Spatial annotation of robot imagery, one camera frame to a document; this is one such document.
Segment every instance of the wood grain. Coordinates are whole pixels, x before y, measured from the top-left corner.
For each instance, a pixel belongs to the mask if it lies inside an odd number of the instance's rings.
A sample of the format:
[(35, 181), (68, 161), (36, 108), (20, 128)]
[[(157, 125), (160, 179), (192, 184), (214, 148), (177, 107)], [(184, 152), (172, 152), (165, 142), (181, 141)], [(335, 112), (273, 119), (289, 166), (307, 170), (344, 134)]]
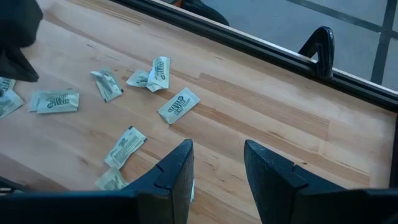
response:
[[(189, 223), (259, 223), (243, 163), (254, 139), (349, 189), (387, 187), (396, 115), (107, 0), (39, 0), (36, 43), (24, 49), (39, 82), (17, 82), (25, 105), (0, 120), (0, 175), (36, 190), (94, 190), (130, 125), (148, 137), (121, 172), (134, 181), (185, 138), (195, 142)], [(126, 86), (152, 59), (172, 59), (170, 89)], [(104, 103), (90, 71), (124, 87)], [(188, 87), (201, 102), (169, 126), (158, 114)], [(28, 113), (34, 90), (79, 90), (77, 113)]]

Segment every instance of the wooden table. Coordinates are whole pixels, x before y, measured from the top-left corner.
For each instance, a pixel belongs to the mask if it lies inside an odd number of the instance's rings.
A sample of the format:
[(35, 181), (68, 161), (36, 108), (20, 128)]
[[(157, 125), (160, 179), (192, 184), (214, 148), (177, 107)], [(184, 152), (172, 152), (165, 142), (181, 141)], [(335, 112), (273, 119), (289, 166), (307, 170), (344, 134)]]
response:
[[(39, 0), (36, 43), (24, 49), (39, 82), (18, 82), (25, 105), (0, 120), (0, 175), (37, 190), (96, 190), (109, 150), (135, 126), (147, 142), (121, 172), (133, 181), (185, 138), (195, 142), (189, 223), (259, 223), (243, 161), (245, 139), (346, 188), (387, 187), (396, 115), (107, 0)], [(125, 81), (171, 57), (170, 89)], [(124, 87), (105, 103), (90, 71)], [(188, 87), (201, 102), (169, 126), (158, 114)], [(34, 90), (80, 91), (77, 113), (28, 113)]]

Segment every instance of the wooden countertop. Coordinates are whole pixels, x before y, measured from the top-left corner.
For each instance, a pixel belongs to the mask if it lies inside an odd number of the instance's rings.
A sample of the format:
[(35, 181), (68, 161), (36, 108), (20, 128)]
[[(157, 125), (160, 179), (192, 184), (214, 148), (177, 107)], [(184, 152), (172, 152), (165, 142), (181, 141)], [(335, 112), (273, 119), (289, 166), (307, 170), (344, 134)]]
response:
[[(189, 223), (259, 223), (246, 179), (245, 139), (347, 188), (387, 187), (396, 115), (107, 0), (39, 0), (40, 75), (17, 82), (25, 105), (0, 120), (0, 175), (37, 190), (94, 190), (104, 158), (130, 126), (148, 137), (121, 172), (133, 181), (185, 138), (195, 142)], [(157, 56), (170, 89), (126, 86)], [(90, 71), (111, 68), (124, 94), (105, 103)], [(200, 104), (169, 126), (158, 114), (188, 87)], [(77, 113), (28, 113), (34, 90), (80, 91)]]

